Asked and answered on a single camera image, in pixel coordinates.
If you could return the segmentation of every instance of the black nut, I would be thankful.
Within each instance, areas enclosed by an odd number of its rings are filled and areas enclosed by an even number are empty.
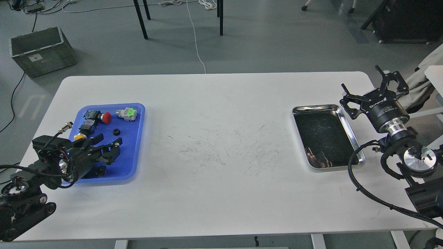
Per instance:
[[[114,136],[118,136],[120,135],[120,130],[119,129],[115,129],[112,131],[112,134],[114,134]]]

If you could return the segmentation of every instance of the gray storage box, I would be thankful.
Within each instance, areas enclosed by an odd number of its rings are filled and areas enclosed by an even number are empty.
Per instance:
[[[11,57],[30,78],[77,63],[59,27],[19,35],[9,41]]]

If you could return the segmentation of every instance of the stainless steel tray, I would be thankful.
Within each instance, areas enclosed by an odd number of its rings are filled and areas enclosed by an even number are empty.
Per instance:
[[[360,145],[338,105],[298,106],[292,110],[308,164],[319,170],[344,169]],[[366,161],[362,151],[353,165]]]

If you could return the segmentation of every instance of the label on crate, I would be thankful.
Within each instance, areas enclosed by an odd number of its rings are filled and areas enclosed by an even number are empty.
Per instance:
[[[38,60],[43,59],[42,56],[40,54],[33,54],[31,56],[28,56],[28,58],[32,61],[32,62],[36,62]]]

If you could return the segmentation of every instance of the white chair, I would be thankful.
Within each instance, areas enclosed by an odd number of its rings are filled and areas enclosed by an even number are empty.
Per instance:
[[[312,2],[312,0],[308,0],[307,3],[305,4],[305,6],[302,7],[303,11],[306,11],[307,6]],[[357,6],[357,0],[354,0],[354,3],[352,4],[352,8],[349,9],[349,13],[354,12],[355,7]]]

